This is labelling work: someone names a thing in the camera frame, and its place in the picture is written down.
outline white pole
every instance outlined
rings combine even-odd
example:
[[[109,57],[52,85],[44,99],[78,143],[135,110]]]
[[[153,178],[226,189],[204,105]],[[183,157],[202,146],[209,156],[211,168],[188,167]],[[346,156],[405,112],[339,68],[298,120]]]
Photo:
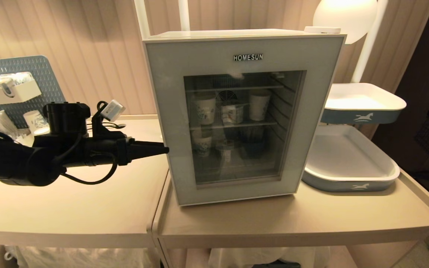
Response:
[[[180,25],[182,31],[190,30],[190,12],[188,10],[188,0],[178,0],[178,11],[180,12]]]
[[[362,78],[368,58],[370,58],[370,54],[372,52],[373,44],[375,43],[376,35],[380,29],[380,24],[382,24],[383,15],[385,14],[387,5],[388,0],[378,0],[377,2],[375,21],[373,22],[370,31],[365,37],[365,42],[359,56],[359,61],[355,66],[354,74],[352,75],[352,80],[350,81],[351,83],[359,83]]]
[[[150,27],[148,26],[147,10],[145,8],[144,0],[134,0],[135,9],[138,18],[138,27],[140,27],[140,35],[142,40],[147,39],[150,36]]]

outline beige table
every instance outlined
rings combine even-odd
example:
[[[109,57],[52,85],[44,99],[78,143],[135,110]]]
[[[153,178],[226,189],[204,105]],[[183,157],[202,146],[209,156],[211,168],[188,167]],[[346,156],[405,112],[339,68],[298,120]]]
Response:
[[[329,268],[388,268],[429,235],[429,193],[402,172],[383,192],[327,193],[301,182],[294,195],[179,207],[167,181],[153,234],[175,268],[206,264],[209,251],[194,248],[282,246],[336,246]]]
[[[141,141],[162,141],[157,117],[121,117],[122,131]],[[70,168],[99,180],[110,165]],[[0,182],[0,245],[66,248],[154,248],[153,217],[168,172],[166,155],[119,166],[100,185],[60,176],[46,187]]]

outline robotic arm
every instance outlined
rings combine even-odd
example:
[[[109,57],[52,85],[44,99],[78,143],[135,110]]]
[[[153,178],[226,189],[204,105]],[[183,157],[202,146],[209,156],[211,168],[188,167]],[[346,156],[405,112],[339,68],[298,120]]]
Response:
[[[35,136],[32,147],[17,144],[0,132],[0,181],[10,185],[46,186],[63,175],[79,183],[94,185],[108,180],[117,166],[133,159],[167,154],[163,143],[136,141],[120,131],[103,126],[101,112],[109,104],[99,102],[92,117],[92,137],[86,120],[90,108],[83,103],[50,103],[43,107],[51,132]],[[67,167],[112,164],[101,180],[87,182],[67,174]]]

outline white lamp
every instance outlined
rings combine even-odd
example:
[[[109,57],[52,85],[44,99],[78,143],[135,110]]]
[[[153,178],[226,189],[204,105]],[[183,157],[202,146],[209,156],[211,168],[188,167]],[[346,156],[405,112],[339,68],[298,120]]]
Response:
[[[322,0],[313,26],[340,28],[341,34],[347,34],[345,44],[352,44],[371,29],[375,16],[376,0]]]

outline pegboard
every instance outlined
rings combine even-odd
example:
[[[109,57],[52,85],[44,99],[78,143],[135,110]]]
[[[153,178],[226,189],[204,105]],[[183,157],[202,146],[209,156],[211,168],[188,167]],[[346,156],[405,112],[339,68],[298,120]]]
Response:
[[[41,95],[26,102],[0,105],[0,110],[6,114],[18,128],[27,128],[28,125],[22,116],[25,112],[39,110],[42,113],[44,105],[50,102],[65,102],[64,95],[57,83],[49,60],[45,56],[30,56],[21,58],[1,59],[0,74],[31,72],[36,80]]]

